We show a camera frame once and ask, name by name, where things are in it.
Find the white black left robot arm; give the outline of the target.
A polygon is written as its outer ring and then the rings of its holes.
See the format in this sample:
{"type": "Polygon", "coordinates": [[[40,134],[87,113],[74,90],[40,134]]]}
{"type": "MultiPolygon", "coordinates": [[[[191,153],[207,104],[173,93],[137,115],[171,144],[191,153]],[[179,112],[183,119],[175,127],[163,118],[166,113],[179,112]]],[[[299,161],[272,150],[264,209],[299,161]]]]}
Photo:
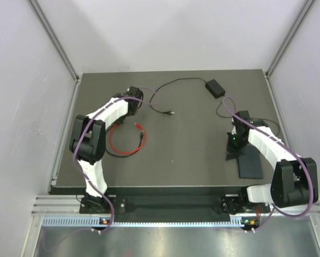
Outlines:
{"type": "Polygon", "coordinates": [[[116,122],[134,116],[144,100],[145,88],[131,86],[125,93],[115,94],[97,110],[76,116],[70,139],[70,151],[73,153],[74,166],[82,173],[86,191],[84,201],[91,203],[98,212],[112,207],[111,200],[105,195],[108,186],[104,179],[102,158],[106,150],[106,131],[116,122]]]}

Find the dark grey network switch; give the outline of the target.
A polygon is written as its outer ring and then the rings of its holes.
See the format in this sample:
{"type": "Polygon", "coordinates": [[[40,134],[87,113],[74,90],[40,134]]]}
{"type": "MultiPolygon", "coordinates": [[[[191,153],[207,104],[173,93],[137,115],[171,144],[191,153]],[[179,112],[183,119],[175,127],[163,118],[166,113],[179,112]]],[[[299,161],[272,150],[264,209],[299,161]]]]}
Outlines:
{"type": "Polygon", "coordinates": [[[244,148],[242,155],[237,159],[239,178],[263,179],[260,152],[251,145],[244,148]]]}

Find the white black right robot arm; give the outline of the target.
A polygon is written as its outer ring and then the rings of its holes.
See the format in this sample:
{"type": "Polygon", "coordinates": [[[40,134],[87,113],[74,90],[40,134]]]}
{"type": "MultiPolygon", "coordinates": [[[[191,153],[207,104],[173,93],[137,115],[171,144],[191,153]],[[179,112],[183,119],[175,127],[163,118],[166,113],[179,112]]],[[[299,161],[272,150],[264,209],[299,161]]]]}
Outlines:
{"type": "Polygon", "coordinates": [[[242,188],[238,204],[243,211],[252,211],[258,203],[286,208],[318,201],[317,164],[312,158],[292,152],[266,122],[251,119],[248,111],[238,111],[232,125],[226,160],[236,159],[239,169],[254,171],[254,157],[262,155],[273,168],[271,183],[242,188]]]}

